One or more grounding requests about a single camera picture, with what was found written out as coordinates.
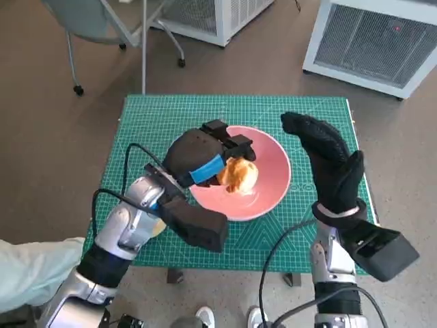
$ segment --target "pink bowl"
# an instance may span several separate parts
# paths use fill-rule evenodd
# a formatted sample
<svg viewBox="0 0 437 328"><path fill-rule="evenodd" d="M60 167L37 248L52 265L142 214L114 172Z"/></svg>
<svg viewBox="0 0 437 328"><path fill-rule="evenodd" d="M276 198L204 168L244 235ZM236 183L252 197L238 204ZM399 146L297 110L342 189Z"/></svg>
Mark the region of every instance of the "pink bowl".
<svg viewBox="0 0 437 328"><path fill-rule="evenodd" d="M259 176L250 195L228 193L224 186L193 186L191 193L204 208L224 213L231 221L248 221L272 210L285 196L292 178L287 153L273 137L248 126L229 126L227 132L253 140Z"/></svg>

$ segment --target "cable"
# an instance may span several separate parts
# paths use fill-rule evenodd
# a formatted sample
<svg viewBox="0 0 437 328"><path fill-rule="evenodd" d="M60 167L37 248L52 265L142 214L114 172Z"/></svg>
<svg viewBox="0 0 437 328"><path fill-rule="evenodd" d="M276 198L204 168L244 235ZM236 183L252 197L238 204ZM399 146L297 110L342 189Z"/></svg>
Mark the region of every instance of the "cable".
<svg viewBox="0 0 437 328"><path fill-rule="evenodd" d="M114 323L119 323L120 320L121 320L121 319L117 319L117 320L111 321L111 322L108 324L108 326L112 326Z"/></svg>
<svg viewBox="0 0 437 328"><path fill-rule="evenodd" d="M323 297L319 297L318 299L314 299L310 302L299 305L298 307L295 307L293 310L287 311L282 316L280 316L278 319L276 319L276 321L273 322L272 328L278 327L284 320L295 315L296 313L299 313L307 308L310 308L311 306L318 305L318 304L321 304L325 301L328 301L329 299L333 298L335 295L338 295L340 292L345 292L347 290L357 290L357 291L363 293L371 301L372 305L375 307L375 310L377 311L378 316L381 319L382 326L384 328L389 328L389 325L387 324L387 321L385 320L384 314L382 313L382 310L379 307L378 303L376 303L376 300L370 295L369 292L367 292L365 289L358 287L358 286L343 287L343 288L336 290L330 294L327 294Z"/></svg>
<svg viewBox="0 0 437 328"><path fill-rule="evenodd" d="M124 197L124 193L126 192L126 184L128 182L129 155L130 155L130 150L133 147L139 148L142 151L144 151L147 155L149 155L155 161L155 163L161 169L164 170L164 172L167 171L164 168L164 165L158 159L158 157L156 157L150 150L148 150L146 147L140 145L139 143L136 143L136 142L130 143L128 145L128 147L126 149L126 153L124 155L122 192L116 193L112 190L104 189L104 188L97 189L96 191L94 191L93 200L92 200L92 204L91 204L91 226L92 226L92 231L93 231L93 238L97 237L96 207L97 207L97 197L99 196L100 193L107 193L109 195L112 195L113 197L118 198L122 202L125 202L131 206L134 206L136 209L142 210L142 211L149 213L149 214L156 215L156 213L153 210L150 210L150 208L142 207L138 204L135 204L134 202L132 202L128 198Z"/></svg>
<svg viewBox="0 0 437 328"><path fill-rule="evenodd" d="M139 149L141 149L142 151L144 151L147 155L149 155L154 161L155 163L164 170L164 172L166 172L167 170L164 168L164 165L160 162L160 160L158 159L158 157L156 157L155 155L153 155L153 153L148 150L146 147L140 145L139 143L136 142L132 142L129 144L129 146L126 148L126 153L124 155L124 164L123 164L123 185L122 185L122 192L121 194L124 195L124 193L126 192L126 184L128 182L128 166L129 166L129 155L130 155L130 150L133 147L137 147Z"/></svg>
<svg viewBox="0 0 437 328"><path fill-rule="evenodd" d="M314 224L316 222L315 219L312 220L307 220L307 221L303 221L300 222L299 224L293 225L292 227L288 228L281 236L281 238L276 242L276 244L274 244L272 250L270 251L270 253L267 256L267 260L264 263L264 267L262 269L262 274L261 274L261 282L259 283L259 308L261 310L261 317L262 317L262 322L263 322L263 326L267 327L267 322L266 322L266 317L264 316L264 305L263 305L263 301L262 301L262 288L264 286L264 280L266 278L266 274L267 274L267 269L268 266L270 264L270 261L272 260L272 257L274 255L274 253L276 252L276 250L278 249L279 245L284 241L285 237L288 236L290 233L292 233L295 230L299 230L303 227L309 226L311 224Z"/></svg>
<svg viewBox="0 0 437 328"><path fill-rule="evenodd" d="M131 199L129 199L123 195L120 195L119 193L116 193L115 191L112 191L110 189L99 188L96 191L94 191L93 200L91 203L91 224L92 224L94 238L97 237L97 222L96 222L97 198L101 193L107 193L107 194L117 198L121 202L125 202L125 203L135 207L137 210L142 210L143 212L146 212L146 213L149 213L149 214L152 214L152 215L159 217L159 214L155 210L152 210L151 208L135 204Z"/></svg>
<svg viewBox="0 0 437 328"><path fill-rule="evenodd" d="M267 274L267 269L268 266L270 264L270 261L273 258L273 255L275 254L276 250L278 249L279 245L285 240L285 237L288 236L291 232L301 229L305 226L309 226L311 224L314 224L317 220L313 219L313 220L308 220L308 221L304 221L301 222L299 224L293 225L292 227L288 228L281 236L281 238L279 238L279 240L276 242L276 244L274 244L272 250L270 251L270 253L267 256L266 262L264 263L264 267L262 269L262 274L261 274L261 282L259 283L259 309L261 310L261 317L262 317L262 322L263 322L263 326L267 327L267 322L266 322L266 317L264 315L264 304L262 301L262 289L264 286L264 280L266 278L266 274ZM332 297L338 295L340 292L345 292L347 290L357 290L361 293L363 293L372 303L372 305L375 307L375 310L378 313L378 316L380 317L382 326L384 328L389 328L389 325L387 324L387 321L384 317L384 314L382 313L381 308L379 307L378 303L376 302L376 300L370 295L369 292L367 292L365 289L358 287L358 286L349 286L349 287L344 287L341 288L339 290L336 290L330 294L327 294L323 297L320 297L318 299L314 299L310 302L306 302L305 304L299 305L298 307L295 307L294 309L287 311L286 313L284 313L283 315L281 315L278 319L276 319L275 322L273 322L272 324L272 328L277 328L283 321L285 321L286 319L288 319L289 317L307 309L310 308L311 306L315 306L318 304L321 304L329 299L331 299Z"/></svg>

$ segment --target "sneaker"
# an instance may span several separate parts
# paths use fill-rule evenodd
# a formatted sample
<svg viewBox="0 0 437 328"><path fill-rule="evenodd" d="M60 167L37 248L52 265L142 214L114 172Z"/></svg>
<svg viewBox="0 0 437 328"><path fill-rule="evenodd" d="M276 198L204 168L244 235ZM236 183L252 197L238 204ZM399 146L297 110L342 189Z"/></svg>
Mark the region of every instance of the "sneaker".
<svg viewBox="0 0 437 328"><path fill-rule="evenodd" d="M247 319L247 328L262 328L262 317L261 317L261 309L259 307L255 307L249 313L249 318Z"/></svg>
<svg viewBox="0 0 437 328"><path fill-rule="evenodd" d="M208 306L201 307L196 312L196 317L202 320L202 322L208 328L216 328L216 321L214 319L214 313Z"/></svg>

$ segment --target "caster wheel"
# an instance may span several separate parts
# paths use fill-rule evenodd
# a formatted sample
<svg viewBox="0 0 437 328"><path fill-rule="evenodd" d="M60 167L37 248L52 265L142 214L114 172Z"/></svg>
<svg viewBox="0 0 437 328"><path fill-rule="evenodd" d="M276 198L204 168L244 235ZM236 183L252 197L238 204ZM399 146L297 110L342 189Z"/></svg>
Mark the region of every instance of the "caster wheel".
<svg viewBox="0 0 437 328"><path fill-rule="evenodd" d="M177 268L167 269L167 283L168 284L180 284L184 281L184 273Z"/></svg>
<svg viewBox="0 0 437 328"><path fill-rule="evenodd" d="M178 59L178 66L181 68L185 67L185 59L179 58Z"/></svg>
<svg viewBox="0 0 437 328"><path fill-rule="evenodd" d="M83 88L80 85L75 85L73 87L73 91L76 92L76 94L81 97L83 95Z"/></svg>
<svg viewBox="0 0 437 328"><path fill-rule="evenodd" d="M290 287L302 286L302 277L300 273L285 273L282 276L284 282Z"/></svg>

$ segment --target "white air conditioner unit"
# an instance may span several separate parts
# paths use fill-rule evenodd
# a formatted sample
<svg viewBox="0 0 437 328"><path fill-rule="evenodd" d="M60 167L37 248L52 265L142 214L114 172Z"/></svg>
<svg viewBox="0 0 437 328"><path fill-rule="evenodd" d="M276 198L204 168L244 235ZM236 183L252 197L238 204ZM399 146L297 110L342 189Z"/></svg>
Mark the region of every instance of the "white air conditioner unit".
<svg viewBox="0 0 437 328"><path fill-rule="evenodd" d="M322 0L303 69L408 98L437 64L437 0Z"/></svg>
<svg viewBox="0 0 437 328"><path fill-rule="evenodd" d="M273 2L274 0L173 0L164 9L160 20L173 33L226 46L234 34Z"/></svg>

